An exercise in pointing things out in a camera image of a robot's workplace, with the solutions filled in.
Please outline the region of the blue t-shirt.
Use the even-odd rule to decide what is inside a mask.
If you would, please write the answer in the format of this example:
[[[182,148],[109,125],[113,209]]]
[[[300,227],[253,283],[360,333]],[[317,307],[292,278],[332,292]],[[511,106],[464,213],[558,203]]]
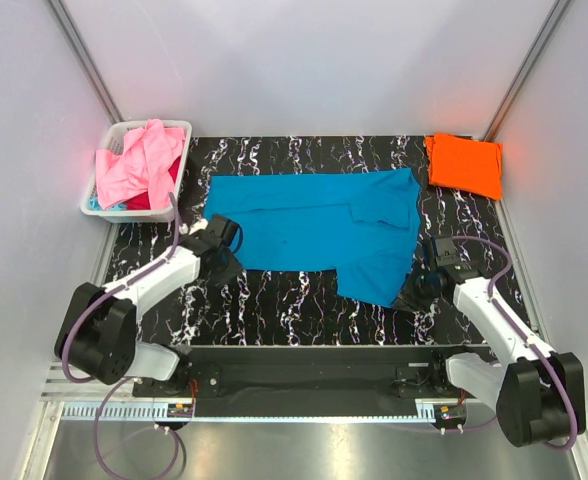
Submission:
[[[215,176],[204,215],[237,223],[247,270],[337,274],[340,296],[393,305],[413,264],[421,186],[411,169]]]

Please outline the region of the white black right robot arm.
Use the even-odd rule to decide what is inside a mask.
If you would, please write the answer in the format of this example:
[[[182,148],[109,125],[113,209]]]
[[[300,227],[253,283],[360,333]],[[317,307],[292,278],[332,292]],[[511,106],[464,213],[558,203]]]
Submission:
[[[490,407],[515,447],[545,443],[571,449],[586,428],[581,361],[536,335],[496,287],[506,272],[486,276],[462,259],[459,240],[424,240],[423,264],[409,275],[393,306],[424,311],[438,298],[449,301],[474,324],[498,362],[492,365],[468,347],[452,347],[432,354],[422,380],[437,395],[465,392]]]

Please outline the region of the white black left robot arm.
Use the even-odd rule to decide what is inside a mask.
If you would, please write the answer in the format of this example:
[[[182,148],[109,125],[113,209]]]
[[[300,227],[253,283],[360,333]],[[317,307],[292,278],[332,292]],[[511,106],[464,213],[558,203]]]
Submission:
[[[243,240],[234,221],[214,215],[201,229],[181,232],[156,259],[105,285],[85,282],[72,294],[54,353],[63,375],[76,384],[155,381],[170,396],[190,387],[186,353],[137,339],[141,318],[179,288],[207,281],[229,283],[242,272],[236,258]]]

